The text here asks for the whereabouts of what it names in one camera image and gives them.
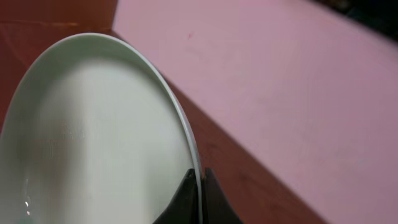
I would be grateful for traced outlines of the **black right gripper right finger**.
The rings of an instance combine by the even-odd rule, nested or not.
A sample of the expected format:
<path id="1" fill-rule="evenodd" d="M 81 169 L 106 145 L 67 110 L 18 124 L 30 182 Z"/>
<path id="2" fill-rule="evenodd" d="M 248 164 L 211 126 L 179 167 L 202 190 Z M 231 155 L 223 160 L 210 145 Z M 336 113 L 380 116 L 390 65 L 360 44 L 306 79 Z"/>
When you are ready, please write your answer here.
<path id="1" fill-rule="evenodd" d="M 230 205 L 212 169 L 205 169 L 201 183 L 203 222 L 205 224 L 243 224 Z"/>

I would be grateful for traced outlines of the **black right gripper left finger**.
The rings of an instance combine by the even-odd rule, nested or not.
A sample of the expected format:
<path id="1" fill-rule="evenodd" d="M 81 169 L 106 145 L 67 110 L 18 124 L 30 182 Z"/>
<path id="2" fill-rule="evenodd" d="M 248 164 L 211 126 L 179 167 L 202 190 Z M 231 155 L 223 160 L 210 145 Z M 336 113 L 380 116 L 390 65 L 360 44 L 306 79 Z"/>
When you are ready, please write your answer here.
<path id="1" fill-rule="evenodd" d="M 170 203 L 153 224 L 199 224 L 194 169 L 187 170 Z"/>

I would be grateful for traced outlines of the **mint green plate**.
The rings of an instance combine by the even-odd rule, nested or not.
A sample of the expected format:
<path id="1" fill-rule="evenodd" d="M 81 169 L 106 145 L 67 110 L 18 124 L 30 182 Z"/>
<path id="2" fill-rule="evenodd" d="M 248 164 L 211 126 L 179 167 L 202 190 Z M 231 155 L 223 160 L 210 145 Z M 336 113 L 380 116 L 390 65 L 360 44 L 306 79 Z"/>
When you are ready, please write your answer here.
<path id="1" fill-rule="evenodd" d="M 105 34 L 66 37 L 41 53 L 1 130 L 2 223 L 153 223 L 201 165 L 165 78 Z"/>

